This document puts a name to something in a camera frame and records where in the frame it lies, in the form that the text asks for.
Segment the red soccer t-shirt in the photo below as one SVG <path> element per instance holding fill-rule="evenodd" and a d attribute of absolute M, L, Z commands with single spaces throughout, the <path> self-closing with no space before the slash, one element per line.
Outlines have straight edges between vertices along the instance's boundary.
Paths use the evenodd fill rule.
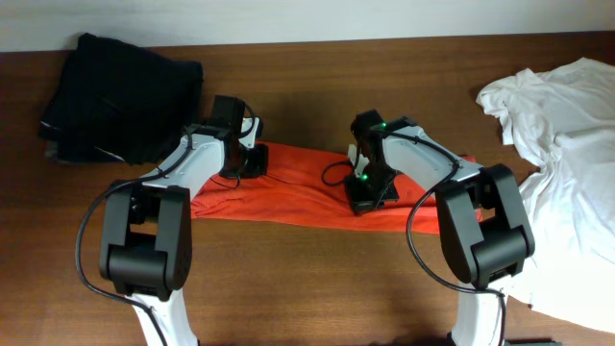
<path fill-rule="evenodd" d="M 355 232 L 406 230 L 406 219 L 424 189 L 405 175 L 394 181 L 400 199 L 355 215 L 343 186 L 323 184 L 326 167 L 342 154 L 268 142 L 265 175 L 237 182 L 214 176 L 191 202 L 194 219 L 270 221 Z"/>

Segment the white t-shirt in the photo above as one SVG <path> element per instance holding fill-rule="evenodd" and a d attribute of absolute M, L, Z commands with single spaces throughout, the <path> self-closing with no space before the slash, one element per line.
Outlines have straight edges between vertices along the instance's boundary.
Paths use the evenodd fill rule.
<path fill-rule="evenodd" d="M 477 102 L 537 167 L 520 185 L 535 252 L 511 296 L 551 317 L 614 330 L 614 68 L 581 58 L 525 69 Z"/>

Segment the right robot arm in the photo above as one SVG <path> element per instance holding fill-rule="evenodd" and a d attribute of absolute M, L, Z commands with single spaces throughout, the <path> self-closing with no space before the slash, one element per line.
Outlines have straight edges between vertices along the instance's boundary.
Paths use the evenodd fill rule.
<path fill-rule="evenodd" d="M 386 122 L 377 111 L 366 111 L 356 116 L 351 132 L 357 143 L 349 149 L 353 172 L 344 185 L 353 213 L 398 200 L 394 181 L 400 175 L 423 188 L 406 228 L 433 197 L 442 253 L 457 281 L 439 277 L 422 259 L 417 262 L 458 294 L 449 342 L 504 345 L 508 291 L 535 251 L 513 172 L 503 164 L 484 167 L 456 155 L 407 117 Z"/>

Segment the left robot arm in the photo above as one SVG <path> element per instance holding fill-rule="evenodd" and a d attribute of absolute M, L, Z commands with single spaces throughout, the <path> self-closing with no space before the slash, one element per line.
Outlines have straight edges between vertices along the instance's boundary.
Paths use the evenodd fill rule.
<path fill-rule="evenodd" d="M 203 124 L 134 183 L 106 196 L 99 270 L 131 305 L 150 345 L 196 345 L 183 287 L 192 263 L 191 201 L 214 177 L 240 183 L 265 174 L 262 123 L 242 100 L 218 95 Z"/>

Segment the folded black garment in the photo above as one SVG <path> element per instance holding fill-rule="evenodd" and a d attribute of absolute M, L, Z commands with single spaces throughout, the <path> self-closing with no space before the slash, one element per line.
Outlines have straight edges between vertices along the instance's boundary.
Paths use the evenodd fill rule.
<path fill-rule="evenodd" d="M 39 120 L 39 137 L 68 162 L 157 162 L 196 121 L 204 70 L 145 48 L 83 34 Z"/>

